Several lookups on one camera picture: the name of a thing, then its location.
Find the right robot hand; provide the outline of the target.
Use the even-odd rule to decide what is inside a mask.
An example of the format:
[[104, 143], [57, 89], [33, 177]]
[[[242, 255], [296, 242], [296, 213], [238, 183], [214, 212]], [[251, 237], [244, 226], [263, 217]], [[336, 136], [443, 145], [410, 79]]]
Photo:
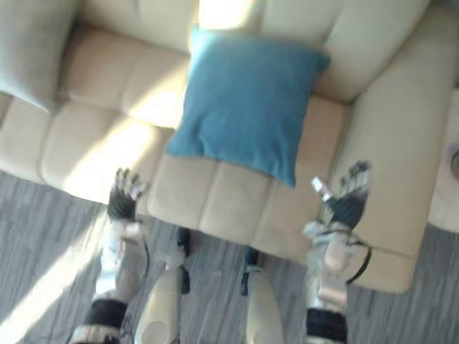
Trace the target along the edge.
[[361, 221], [369, 196], [369, 171], [371, 164], [368, 161], [357, 161], [340, 178], [340, 192], [334, 194], [319, 177], [311, 181], [313, 190], [321, 197], [322, 202], [331, 210], [332, 224], [344, 225], [354, 230]]

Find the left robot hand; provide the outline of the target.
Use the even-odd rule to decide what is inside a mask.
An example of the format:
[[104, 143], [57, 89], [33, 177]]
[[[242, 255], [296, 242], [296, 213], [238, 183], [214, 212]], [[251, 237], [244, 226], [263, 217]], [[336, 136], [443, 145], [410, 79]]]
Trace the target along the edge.
[[119, 168], [110, 189], [107, 215], [112, 221], [135, 222], [137, 205], [147, 189], [148, 183], [142, 181], [139, 173]]

